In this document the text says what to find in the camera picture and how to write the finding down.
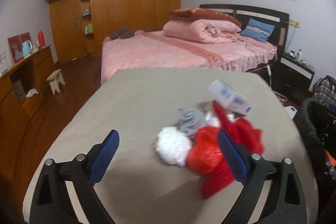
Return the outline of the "light blue kettle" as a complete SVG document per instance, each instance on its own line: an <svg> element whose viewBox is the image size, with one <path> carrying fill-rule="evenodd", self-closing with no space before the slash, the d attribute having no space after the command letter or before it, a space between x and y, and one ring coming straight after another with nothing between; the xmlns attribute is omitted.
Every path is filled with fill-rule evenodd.
<svg viewBox="0 0 336 224"><path fill-rule="evenodd" d="M27 57L32 53L32 42L30 40L26 40L22 43L22 53L23 53L23 57Z"/></svg>

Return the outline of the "dark slippers on bed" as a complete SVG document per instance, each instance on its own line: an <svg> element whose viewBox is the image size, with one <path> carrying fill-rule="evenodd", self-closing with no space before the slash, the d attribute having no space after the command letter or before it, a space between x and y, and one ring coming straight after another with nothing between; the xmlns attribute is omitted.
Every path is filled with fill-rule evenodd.
<svg viewBox="0 0 336 224"><path fill-rule="evenodd" d="M135 32L132 31L130 28L124 27L119 29L118 31L114 31L109 35L109 38L111 40L114 39L128 39L128 38L132 38L133 36L135 36Z"/></svg>

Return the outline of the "white blue alcohol pad box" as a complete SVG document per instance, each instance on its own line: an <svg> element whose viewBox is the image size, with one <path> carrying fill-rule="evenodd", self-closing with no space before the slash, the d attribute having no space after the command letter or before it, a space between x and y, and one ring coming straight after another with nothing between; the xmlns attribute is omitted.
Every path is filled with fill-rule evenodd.
<svg viewBox="0 0 336 224"><path fill-rule="evenodd" d="M223 108L247 116L252 109L251 103L244 95L233 90L221 80L214 80L208 88L213 99Z"/></svg>

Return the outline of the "red patterned pillow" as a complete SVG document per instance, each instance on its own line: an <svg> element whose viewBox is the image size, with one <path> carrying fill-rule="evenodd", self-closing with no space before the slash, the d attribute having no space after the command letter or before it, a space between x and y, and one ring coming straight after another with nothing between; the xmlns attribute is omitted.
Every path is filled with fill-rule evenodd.
<svg viewBox="0 0 336 224"><path fill-rule="evenodd" d="M225 12L218 12L203 8L178 9L172 11L170 13L170 17L172 20L181 20L185 22L194 22L200 19L225 20L236 24L236 26L240 28L242 27L242 23L240 21Z"/></svg>

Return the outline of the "blue pillow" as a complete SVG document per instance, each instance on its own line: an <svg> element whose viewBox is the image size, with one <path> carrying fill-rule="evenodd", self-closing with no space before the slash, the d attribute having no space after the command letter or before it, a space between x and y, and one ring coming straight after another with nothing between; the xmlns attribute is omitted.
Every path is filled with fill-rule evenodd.
<svg viewBox="0 0 336 224"><path fill-rule="evenodd" d="M274 25L259 22L258 20L250 18L246 28L240 32L240 35L265 43L272 35L274 29Z"/></svg>

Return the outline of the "white tissue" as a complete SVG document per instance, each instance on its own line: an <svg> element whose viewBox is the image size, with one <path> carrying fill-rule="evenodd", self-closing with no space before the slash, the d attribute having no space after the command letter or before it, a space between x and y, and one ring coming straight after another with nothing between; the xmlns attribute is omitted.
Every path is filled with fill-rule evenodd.
<svg viewBox="0 0 336 224"><path fill-rule="evenodd" d="M164 127L157 134L155 151L167 165L184 167L192 149L191 140L177 127Z"/></svg>

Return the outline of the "folded pink quilt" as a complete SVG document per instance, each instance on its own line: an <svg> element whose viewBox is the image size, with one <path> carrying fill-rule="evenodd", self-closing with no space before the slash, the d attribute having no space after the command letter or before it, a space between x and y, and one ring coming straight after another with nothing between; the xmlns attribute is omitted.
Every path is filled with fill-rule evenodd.
<svg viewBox="0 0 336 224"><path fill-rule="evenodd" d="M165 36L203 44L233 43L241 28L227 20L171 20L163 26Z"/></svg>

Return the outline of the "grey table cover cloth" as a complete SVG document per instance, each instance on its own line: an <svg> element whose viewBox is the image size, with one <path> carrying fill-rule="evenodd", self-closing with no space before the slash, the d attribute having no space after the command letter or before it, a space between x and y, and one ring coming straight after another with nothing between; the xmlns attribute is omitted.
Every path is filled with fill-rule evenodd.
<svg viewBox="0 0 336 224"><path fill-rule="evenodd" d="M115 73L77 112L45 154L70 161L117 130L120 144L94 189L117 223L220 223L242 190L232 182L202 197L202 177L187 165L194 140L181 114L206 117L204 139L219 127L209 92L221 81L250 102L247 120L261 130L263 158L290 158L303 188L307 222L317 219L318 194L299 132L269 85L258 75L209 69L142 68Z"/></svg>

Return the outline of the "pink sheeted bed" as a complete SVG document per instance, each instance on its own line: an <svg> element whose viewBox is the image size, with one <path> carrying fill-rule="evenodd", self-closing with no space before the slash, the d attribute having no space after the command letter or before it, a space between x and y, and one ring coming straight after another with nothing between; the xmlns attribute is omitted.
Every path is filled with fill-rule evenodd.
<svg viewBox="0 0 336 224"><path fill-rule="evenodd" d="M216 5L199 8L215 11ZM231 9L235 19L246 28L250 18L275 26L268 41L263 43L241 36L233 43L203 44L165 36L161 31L136 31L128 39L102 43L101 81L108 81L118 70L136 68L188 68L202 67L224 71L254 72L274 64L285 48L289 14L243 5L224 5Z"/></svg>

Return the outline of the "white lotion bottle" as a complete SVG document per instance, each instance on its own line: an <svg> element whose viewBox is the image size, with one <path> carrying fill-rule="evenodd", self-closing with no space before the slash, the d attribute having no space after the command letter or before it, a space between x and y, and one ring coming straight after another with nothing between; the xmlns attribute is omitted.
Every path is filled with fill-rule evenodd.
<svg viewBox="0 0 336 224"><path fill-rule="evenodd" d="M297 54L296 54L296 58L295 59L298 62L300 62L301 61L301 56L302 56L302 52L301 52L301 49L299 49L298 52L297 52Z"/></svg>

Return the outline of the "red picture on desk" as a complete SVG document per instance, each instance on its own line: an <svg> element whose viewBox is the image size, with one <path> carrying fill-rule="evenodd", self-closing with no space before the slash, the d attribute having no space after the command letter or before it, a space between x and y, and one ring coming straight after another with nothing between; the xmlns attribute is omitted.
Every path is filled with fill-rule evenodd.
<svg viewBox="0 0 336 224"><path fill-rule="evenodd" d="M31 36L29 32L25 32L7 39L11 53L11 61L13 62L13 64L16 64L24 59L22 53L22 43L26 40L31 41Z"/></svg>

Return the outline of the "red cloth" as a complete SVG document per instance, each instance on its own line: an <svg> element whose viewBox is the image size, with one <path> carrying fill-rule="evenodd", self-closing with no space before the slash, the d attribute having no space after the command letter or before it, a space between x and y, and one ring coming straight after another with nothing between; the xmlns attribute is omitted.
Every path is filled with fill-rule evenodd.
<svg viewBox="0 0 336 224"><path fill-rule="evenodd" d="M265 151L261 129L255 128L245 118L230 121L226 110L216 101L213 102L213 110L220 121L220 130L215 136L223 159L203 182L204 199L220 192L234 180L246 185L250 171L249 157Z"/></svg>

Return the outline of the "wooden desk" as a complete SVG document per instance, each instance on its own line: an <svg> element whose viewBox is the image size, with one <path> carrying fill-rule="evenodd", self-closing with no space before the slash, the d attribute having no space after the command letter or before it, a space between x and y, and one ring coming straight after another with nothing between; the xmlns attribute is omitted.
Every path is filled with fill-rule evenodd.
<svg viewBox="0 0 336 224"><path fill-rule="evenodd" d="M13 157L41 107L56 69L50 47L25 57L1 75L1 156Z"/></svg>

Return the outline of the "red thermos bottle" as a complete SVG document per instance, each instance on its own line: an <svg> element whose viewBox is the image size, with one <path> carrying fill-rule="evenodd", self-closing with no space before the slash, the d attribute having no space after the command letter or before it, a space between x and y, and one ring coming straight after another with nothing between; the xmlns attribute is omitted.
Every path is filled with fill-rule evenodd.
<svg viewBox="0 0 336 224"><path fill-rule="evenodd" d="M44 47L46 45L44 33L42 32L42 30L38 32L38 44L40 47Z"/></svg>

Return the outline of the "black nightstand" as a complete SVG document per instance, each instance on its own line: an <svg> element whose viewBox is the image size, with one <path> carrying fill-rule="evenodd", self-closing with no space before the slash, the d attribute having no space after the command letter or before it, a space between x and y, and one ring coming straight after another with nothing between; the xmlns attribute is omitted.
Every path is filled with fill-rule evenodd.
<svg viewBox="0 0 336 224"><path fill-rule="evenodd" d="M314 69L284 53L274 65L272 88L291 102L300 105L306 98L311 97L309 89L314 75Z"/></svg>

